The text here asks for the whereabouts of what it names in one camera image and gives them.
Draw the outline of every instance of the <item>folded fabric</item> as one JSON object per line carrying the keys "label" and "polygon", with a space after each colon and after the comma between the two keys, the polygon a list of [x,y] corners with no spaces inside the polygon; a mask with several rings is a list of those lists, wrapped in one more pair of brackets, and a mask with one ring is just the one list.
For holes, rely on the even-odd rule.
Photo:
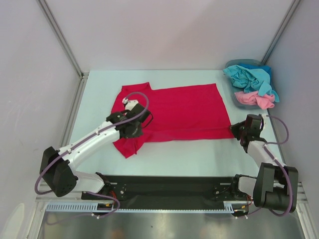
{"label": "folded fabric", "polygon": [[270,85],[270,76],[263,69],[247,69],[239,65],[233,65],[223,70],[231,79],[233,86],[244,88],[245,93],[258,91],[259,96],[274,95],[275,102],[279,102],[278,94]]}
{"label": "folded fabric", "polygon": [[[153,90],[149,83],[122,86],[112,112],[123,110],[122,99],[132,92],[147,95],[154,119],[137,138],[121,138],[116,149],[128,158],[146,142],[233,138],[230,120],[216,84]],[[133,95],[143,106],[143,96]],[[146,126],[149,119],[142,124]]]}
{"label": "folded fabric", "polygon": [[259,96],[258,91],[244,93],[243,91],[235,92],[237,100],[244,105],[258,105],[261,109],[265,110],[268,108],[273,108],[275,105],[275,95],[264,95]]}
{"label": "folded fabric", "polygon": [[243,64],[243,63],[239,63],[238,65],[245,67],[247,69],[263,69],[264,71],[266,71],[269,74],[270,81],[271,81],[271,67],[270,66],[254,66],[254,65]]}

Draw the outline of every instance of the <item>light blue cloth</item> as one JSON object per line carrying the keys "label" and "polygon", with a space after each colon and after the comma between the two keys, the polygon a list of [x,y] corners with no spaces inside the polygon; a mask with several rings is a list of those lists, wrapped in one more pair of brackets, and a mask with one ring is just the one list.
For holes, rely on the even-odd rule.
{"label": "light blue cloth", "polygon": [[275,95],[275,102],[279,102],[278,94],[270,85],[270,76],[263,69],[247,69],[233,65],[223,70],[231,79],[233,86],[244,88],[245,93],[258,91],[259,96]]}

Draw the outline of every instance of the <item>blue cloth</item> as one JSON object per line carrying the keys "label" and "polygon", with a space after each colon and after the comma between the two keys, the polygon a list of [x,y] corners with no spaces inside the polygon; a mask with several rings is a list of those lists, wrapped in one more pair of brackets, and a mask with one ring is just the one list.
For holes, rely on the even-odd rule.
{"label": "blue cloth", "polygon": [[270,66],[253,66],[253,65],[243,64],[243,63],[239,63],[238,65],[245,67],[247,69],[263,69],[264,71],[266,71],[269,74],[270,81],[271,81],[271,67]]}
{"label": "blue cloth", "polygon": [[258,91],[259,96],[275,95],[275,102],[279,102],[278,94],[270,85],[270,75],[263,69],[247,69],[233,65],[223,70],[233,86],[244,88],[245,93]]}

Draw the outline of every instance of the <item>white table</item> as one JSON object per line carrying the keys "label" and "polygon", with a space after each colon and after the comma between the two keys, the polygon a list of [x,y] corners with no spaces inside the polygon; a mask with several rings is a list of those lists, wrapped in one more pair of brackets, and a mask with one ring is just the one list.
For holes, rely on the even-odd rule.
{"label": "white table", "polygon": [[[83,137],[105,120],[122,85],[150,82],[152,89],[216,83],[232,124],[247,114],[266,114],[264,110],[243,110],[234,106],[230,88],[222,71],[91,71],[73,128],[71,142]],[[269,118],[261,133],[267,141],[276,141]],[[276,145],[270,148],[281,161]],[[236,139],[170,141],[145,143],[125,159],[113,146],[105,145],[80,167],[87,173],[109,175],[161,176],[257,176],[258,167]]]}

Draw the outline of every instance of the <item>red t-shirt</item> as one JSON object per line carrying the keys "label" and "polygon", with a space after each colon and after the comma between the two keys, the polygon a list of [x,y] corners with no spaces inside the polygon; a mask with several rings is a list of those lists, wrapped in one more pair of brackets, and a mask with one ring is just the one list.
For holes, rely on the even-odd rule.
{"label": "red t-shirt", "polygon": [[[159,90],[152,90],[148,82],[122,86],[112,113],[122,111],[123,98],[136,91],[148,97],[148,110],[152,112],[154,119],[143,129],[142,136],[121,138],[114,142],[125,158],[136,154],[145,142],[234,137],[229,129],[229,117],[216,84]],[[141,105],[146,105],[146,100],[141,95],[132,95],[130,100],[138,100]]]}

